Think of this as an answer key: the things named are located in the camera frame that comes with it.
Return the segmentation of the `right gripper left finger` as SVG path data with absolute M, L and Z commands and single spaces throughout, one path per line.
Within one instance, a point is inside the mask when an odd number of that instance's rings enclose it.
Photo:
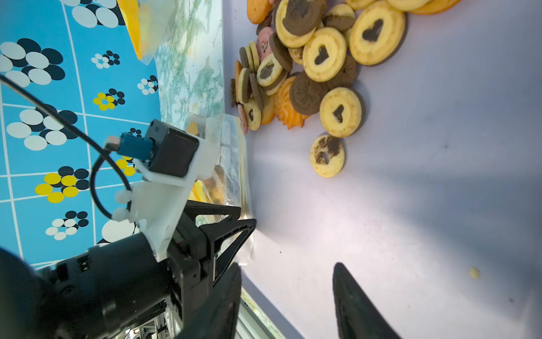
M 235 338 L 241 281 L 241 269 L 233 263 L 176 338 Z

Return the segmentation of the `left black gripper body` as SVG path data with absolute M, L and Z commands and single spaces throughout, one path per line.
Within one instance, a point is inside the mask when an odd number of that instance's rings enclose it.
M 241 208 L 188 201 L 167 248 L 168 306 L 187 329 L 256 229 Z

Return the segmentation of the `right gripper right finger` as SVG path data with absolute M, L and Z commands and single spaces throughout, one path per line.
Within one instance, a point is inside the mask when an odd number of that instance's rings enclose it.
M 339 338 L 400 338 L 343 263 L 334 266 L 333 295 Z

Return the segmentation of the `ziploc cookie bag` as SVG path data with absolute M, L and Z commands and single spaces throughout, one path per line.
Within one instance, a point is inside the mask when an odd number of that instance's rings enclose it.
M 189 199 L 240 207 L 239 218 L 252 219 L 246 138 L 240 118 L 228 114 L 215 117 L 191 115 L 185 127 L 187 132 L 210 141 L 220 151 L 212 176 L 197 181 Z

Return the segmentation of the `poured cookies pile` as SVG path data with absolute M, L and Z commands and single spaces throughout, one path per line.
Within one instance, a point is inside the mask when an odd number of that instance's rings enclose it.
M 248 1 L 256 39 L 241 47 L 230 104 L 243 132 L 277 119 L 303 127 L 320 117 L 313 169 L 331 178 L 344 167 L 343 138 L 359 130 L 366 104 L 354 90 L 360 66 L 378 66 L 401 47 L 409 14 L 447 11 L 454 1 Z

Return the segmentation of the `ziploc bag of cookies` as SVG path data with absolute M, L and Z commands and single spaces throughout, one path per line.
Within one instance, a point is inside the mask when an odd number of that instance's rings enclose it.
M 172 32 L 178 1 L 118 0 L 117 3 L 138 60 L 149 65 Z

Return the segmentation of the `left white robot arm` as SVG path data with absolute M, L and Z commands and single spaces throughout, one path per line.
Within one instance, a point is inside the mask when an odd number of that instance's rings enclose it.
M 173 313 L 181 338 L 233 338 L 234 257 L 256 228 L 234 206 L 189 201 L 158 258 L 142 234 L 36 271 L 1 252 L 1 337 L 111 338 Z

